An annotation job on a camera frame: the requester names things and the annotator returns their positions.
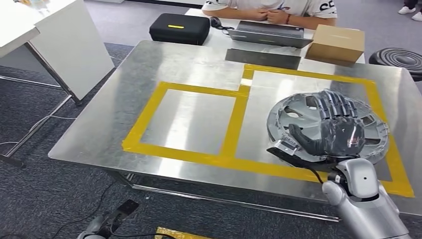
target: human hand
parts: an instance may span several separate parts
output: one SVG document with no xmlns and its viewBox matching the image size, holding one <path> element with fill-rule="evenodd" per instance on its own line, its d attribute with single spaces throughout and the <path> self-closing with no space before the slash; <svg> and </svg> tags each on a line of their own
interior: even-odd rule
<svg viewBox="0 0 422 239">
<path fill-rule="evenodd" d="M 287 24 L 288 16 L 283 10 L 269 10 L 267 13 L 268 22 L 271 24 Z"/>
<path fill-rule="evenodd" d="M 264 8 L 245 10 L 245 16 L 247 20 L 264 21 L 267 19 L 267 12 L 268 9 Z"/>
</svg>

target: black cable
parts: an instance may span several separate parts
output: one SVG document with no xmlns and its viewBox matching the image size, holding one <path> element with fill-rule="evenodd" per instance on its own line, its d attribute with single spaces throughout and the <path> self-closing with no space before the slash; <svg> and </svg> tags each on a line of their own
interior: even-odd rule
<svg viewBox="0 0 422 239">
<path fill-rule="evenodd" d="M 171 235 L 168 234 L 164 234 L 164 233 L 152 233 L 152 234 L 138 234 L 138 235 L 119 235 L 119 234 L 115 234 L 112 230 L 112 227 L 110 227 L 110 232 L 113 236 L 118 237 L 118 238 L 135 238 L 135 237 L 147 237 L 147 236 L 164 236 L 164 237 L 168 237 L 170 239 L 176 239 L 174 237 L 172 237 Z"/>
<path fill-rule="evenodd" d="M 324 182 L 322 181 L 322 179 L 321 179 L 321 176 L 318 174 L 318 172 L 317 172 L 315 169 L 313 169 L 313 168 L 311 168 L 311 167 L 308 167 L 308 166 L 304 166 L 304 168 L 305 168 L 305 169 L 308 169 L 308 170 L 310 170 L 312 173 L 314 173 L 314 174 L 315 174 L 315 176 L 317 177 L 318 181 L 319 181 L 321 184 L 323 184 L 323 183 L 324 183 Z"/>
<path fill-rule="evenodd" d="M 80 219 L 80 220 L 77 220 L 77 221 L 73 221 L 73 222 L 69 222 L 69 223 L 66 223 L 66 224 L 64 224 L 62 227 L 60 227 L 58 230 L 57 230 L 57 232 L 54 234 L 54 236 L 51 238 L 51 239 L 54 239 L 58 234 L 59 234 L 59 232 L 65 227 L 65 226 L 67 226 L 67 225 L 70 225 L 70 224 L 73 224 L 73 223 L 79 223 L 79 222 L 82 222 L 82 221 L 85 221 L 86 219 L 88 219 L 88 218 L 90 218 L 90 217 L 92 217 L 97 211 L 98 211 L 98 209 L 100 209 L 100 207 L 101 207 L 101 204 L 103 203 L 103 200 L 104 200 L 104 196 L 105 196 L 105 194 L 106 194 L 106 192 L 113 186 L 113 184 L 115 183 L 115 181 L 114 182 L 112 182 L 104 191 L 103 191 L 103 193 L 101 194 L 101 197 L 100 197 L 100 201 L 98 202 L 98 205 L 97 205 L 97 208 L 95 208 L 95 210 L 92 212 L 92 213 L 90 213 L 88 216 L 86 216 L 86 217 L 84 217 L 84 218 L 82 218 L 82 219 Z"/>
<path fill-rule="evenodd" d="M 0 239 L 6 238 L 6 237 L 18 237 L 18 238 L 21 238 L 21 239 L 26 239 L 26 237 L 19 235 L 19 234 L 7 234 L 7 235 L 2 236 Z"/>
</svg>

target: laptop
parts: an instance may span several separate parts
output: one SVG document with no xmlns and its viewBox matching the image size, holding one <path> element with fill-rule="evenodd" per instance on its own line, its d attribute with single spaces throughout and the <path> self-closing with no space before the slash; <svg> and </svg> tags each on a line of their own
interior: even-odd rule
<svg viewBox="0 0 422 239">
<path fill-rule="evenodd" d="M 304 48 L 312 39 L 304 38 L 304 29 L 294 26 L 272 25 L 241 21 L 236 30 L 227 30 L 233 40 L 276 46 Z"/>
</svg>

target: metal table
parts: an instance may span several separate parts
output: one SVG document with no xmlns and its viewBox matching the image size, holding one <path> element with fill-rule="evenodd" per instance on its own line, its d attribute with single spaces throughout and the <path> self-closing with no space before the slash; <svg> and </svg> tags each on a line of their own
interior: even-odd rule
<svg viewBox="0 0 422 239">
<path fill-rule="evenodd" d="M 130 181 L 134 174 L 152 175 L 324 201 L 312 173 L 265 151 L 266 119 L 273 105 L 291 94 L 329 88 L 371 104 L 388 120 L 390 149 L 376 165 L 378 176 L 401 212 L 422 215 L 422 98 L 406 70 L 300 58 L 292 70 L 225 57 L 224 49 L 140 42 L 49 157 L 103 168 L 137 189 L 337 221 Z"/>
</svg>

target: stool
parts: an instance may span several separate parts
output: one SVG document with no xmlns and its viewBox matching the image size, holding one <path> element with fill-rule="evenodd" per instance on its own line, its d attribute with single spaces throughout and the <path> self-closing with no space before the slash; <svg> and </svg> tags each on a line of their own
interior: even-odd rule
<svg viewBox="0 0 422 239">
<path fill-rule="evenodd" d="M 369 64 L 406 68 L 414 81 L 422 81 L 422 55 L 402 49 L 385 48 L 369 58 Z"/>
</svg>

